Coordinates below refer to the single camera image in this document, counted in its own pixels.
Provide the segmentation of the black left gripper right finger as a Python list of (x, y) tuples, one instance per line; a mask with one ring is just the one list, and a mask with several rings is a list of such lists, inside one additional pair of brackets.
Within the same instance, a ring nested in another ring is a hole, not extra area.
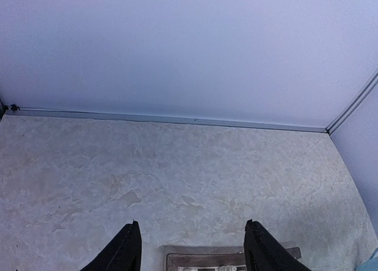
[(258, 221), (246, 223), (244, 251), (247, 270), (306, 270)]

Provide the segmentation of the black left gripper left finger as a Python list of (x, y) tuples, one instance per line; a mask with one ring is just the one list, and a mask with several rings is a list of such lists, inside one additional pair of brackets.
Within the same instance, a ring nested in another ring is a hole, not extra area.
[(104, 249), (81, 271), (141, 269), (142, 238), (139, 223), (133, 221), (117, 233)]

